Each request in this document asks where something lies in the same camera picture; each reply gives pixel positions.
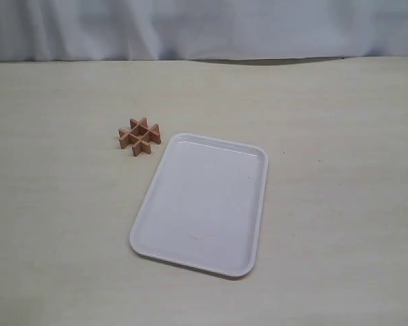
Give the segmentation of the wooden notched puzzle piece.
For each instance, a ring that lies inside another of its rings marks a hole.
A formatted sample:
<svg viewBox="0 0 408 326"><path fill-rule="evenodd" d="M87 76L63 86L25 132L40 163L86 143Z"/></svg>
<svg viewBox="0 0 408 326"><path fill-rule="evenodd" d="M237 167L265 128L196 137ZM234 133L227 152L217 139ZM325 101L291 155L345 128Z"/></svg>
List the wooden notched puzzle piece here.
<svg viewBox="0 0 408 326"><path fill-rule="evenodd" d="M135 157L141 153L151 154L151 142L152 139L150 136L136 137L134 135L129 136L131 142L131 150Z"/></svg>
<svg viewBox="0 0 408 326"><path fill-rule="evenodd" d="M154 124L151 127L139 125L138 131L142 141L145 141L147 143L153 142L158 145L161 144L162 141L158 124Z"/></svg>
<svg viewBox="0 0 408 326"><path fill-rule="evenodd" d="M123 128L118 129L120 148L125 149L129 145L134 145L139 142L140 138L131 134L131 130Z"/></svg>
<svg viewBox="0 0 408 326"><path fill-rule="evenodd" d="M136 137L145 135L149 131L148 121L146 117L140 120L130 119L131 134Z"/></svg>

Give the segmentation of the white fabric backdrop curtain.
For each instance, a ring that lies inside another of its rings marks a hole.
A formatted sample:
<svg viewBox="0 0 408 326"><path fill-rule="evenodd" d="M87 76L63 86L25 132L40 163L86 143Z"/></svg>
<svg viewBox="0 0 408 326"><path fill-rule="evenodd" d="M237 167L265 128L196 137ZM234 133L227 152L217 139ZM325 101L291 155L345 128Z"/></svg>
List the white fabric backdrop curtain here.
<svg viewBox="0 0 408 326"><path fill-rule="evenodd" d="M408 56L408 1L0 1L0 61Z"/></svg>

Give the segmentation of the white plastic tray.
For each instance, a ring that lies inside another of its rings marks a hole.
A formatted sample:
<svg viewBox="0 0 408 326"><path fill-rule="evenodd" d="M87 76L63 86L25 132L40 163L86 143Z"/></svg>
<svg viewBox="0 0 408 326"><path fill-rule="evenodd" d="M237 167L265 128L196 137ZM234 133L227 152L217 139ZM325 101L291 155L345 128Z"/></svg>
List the white plastic tray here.
<svg viewBox="0 0 408 326"><path fill-rule="evenodd" d="M256 263L268 166L266 151L254 145L172 136L131 228L132 250L244 277Z"/></svg>

